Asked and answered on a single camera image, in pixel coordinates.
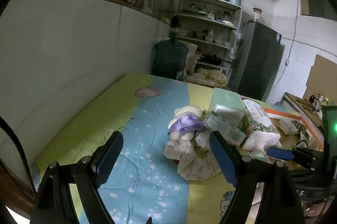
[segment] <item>white teddy bear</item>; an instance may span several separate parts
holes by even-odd
[[[170,129],[172,124],[174,124],[179,118],[183,117],[184,115],[194,115],[198,119],[201,119],[205,112],[203,108],[194,105],[187,105],[181,108],[178,108],[174,111],[175,117],[169,122],[168,128]],[[170,139],[173,142],[187,142],[193,139],[195,131],[189,132],[187,134],[181,135],[180,132],[173,131],[170,133]]]

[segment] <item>cloth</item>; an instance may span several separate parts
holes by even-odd
[[[186,180],[207,180],[220,173],[220,167],[209,146],[210,132],[198,134],[194,140],[178,143],[169,141],[164,155],[180,160],[178,174]]]
[[[171,132],[179,132],[180,136],[186,135],[189,132],[196,131],[196,134],[204,128],[203,123],[194,115],[187,114],[179,117],[168,130],[168,135]]]

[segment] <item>pink cartoon character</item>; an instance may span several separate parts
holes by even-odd
[[[137,89],[134,92],[134,95],[137,98],[148,99],[148,98],[159,96],[162,93],[163,93],[163,91],[161,91],[161,90],[159,90],[157,88],[153,88],[152,86],[148,85],[148,86],[142,87],[140,89]]]

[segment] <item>cardboard box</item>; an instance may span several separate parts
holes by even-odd
[[[328,97],[330,101],[334,100],[337,104],[337,64],[316,55],[306,86],[303,99],[308,100],[312,94],[319,90],[323,98]]]

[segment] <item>screw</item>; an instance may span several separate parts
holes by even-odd
[[[252,160],[252,158],[250,156],[242,156],[242,160],[244,162],[250,162]]]
[[[283,166],[284,166],[284,163],[283,163],[282,161],[278,160],[278,161],[276,161],[276,165],[277,165],[278,167],[283,167]]]
[[[49,166],[49,168],[54,168],[56,165],[57,165],[57,162],[53,161],[48,166]]]
[[[83,163],[88,163],[88,162],[90,161],[90,157],[89,157],[89,156],[85,156],[85,157],[83,157],[83,158],[81,159],[81,161],[82,161]]]

